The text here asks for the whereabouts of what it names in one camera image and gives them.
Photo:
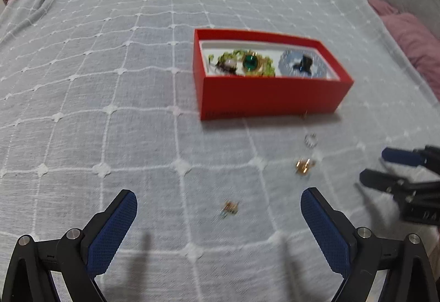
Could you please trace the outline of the small gold charm earring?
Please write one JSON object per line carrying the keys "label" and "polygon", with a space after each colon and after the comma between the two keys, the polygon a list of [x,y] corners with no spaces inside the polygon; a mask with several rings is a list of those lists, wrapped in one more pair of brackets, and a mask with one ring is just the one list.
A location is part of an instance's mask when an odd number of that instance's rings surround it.
{"label": "small gold charm earring", "polygon": [[222,219],[229,215],[236,215],[239,210],[239,203],[233,201],[226,201],[223,208],[221,209],[220,217]]}

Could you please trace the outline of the red jewelry box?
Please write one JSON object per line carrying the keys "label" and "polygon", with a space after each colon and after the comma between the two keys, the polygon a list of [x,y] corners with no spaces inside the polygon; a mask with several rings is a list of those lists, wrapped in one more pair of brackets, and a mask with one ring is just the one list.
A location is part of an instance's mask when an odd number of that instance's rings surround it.
{"label": "red jewelry box", "polygon": [[[261,44],[263,49],[299,46],[316,50],[336,75],[328,78],[210,76],[204,43]],[[196,29],[192,70],[200,119],[228,119],[277,115],[333,113],[354,81],[333,54],[318,40],[272,32],[238,29]]]}

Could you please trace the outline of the black hair clip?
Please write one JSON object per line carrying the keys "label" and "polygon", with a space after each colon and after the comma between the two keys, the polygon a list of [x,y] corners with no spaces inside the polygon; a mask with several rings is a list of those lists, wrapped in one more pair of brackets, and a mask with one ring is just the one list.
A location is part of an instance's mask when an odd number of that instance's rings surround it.
{"label": "black hair clip", "polygon": [[312,74],[313,60],[310,56],[302,55],[301,60],[299,62],[294,63],[293,70],[299,71],[301,73],[306,73],[307,75]]}

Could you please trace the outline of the pink blanket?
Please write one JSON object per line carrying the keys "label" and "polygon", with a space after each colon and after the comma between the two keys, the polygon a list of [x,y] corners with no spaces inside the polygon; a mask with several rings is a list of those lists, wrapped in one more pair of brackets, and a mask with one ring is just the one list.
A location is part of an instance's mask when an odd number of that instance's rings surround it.
{"label": "pink blanket", "polygon": [[439,99],[439,40],[415,15],[400,12],[383,0],[367,0],[390,35]]}

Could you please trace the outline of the grey checked bedspread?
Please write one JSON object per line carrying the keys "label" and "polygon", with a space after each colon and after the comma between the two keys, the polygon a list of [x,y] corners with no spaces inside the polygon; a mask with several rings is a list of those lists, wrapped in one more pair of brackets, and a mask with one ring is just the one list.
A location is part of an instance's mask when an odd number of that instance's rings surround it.
{"label": "grey checked bedspread", "polygon": [[[317,39],[354,86],[331,116],[201,122],[197,28]],[[436,99],[367,0],[11,0],[1,14],[2,271],[20,236],[60,238],[129,189],[136,219],[98,278],[108,301],[329,301],[341,278],[301,193],[433,252],[435,229],[358,177],[387,145],[438,143]],[[222,219],[226,201],[239,210]]]}

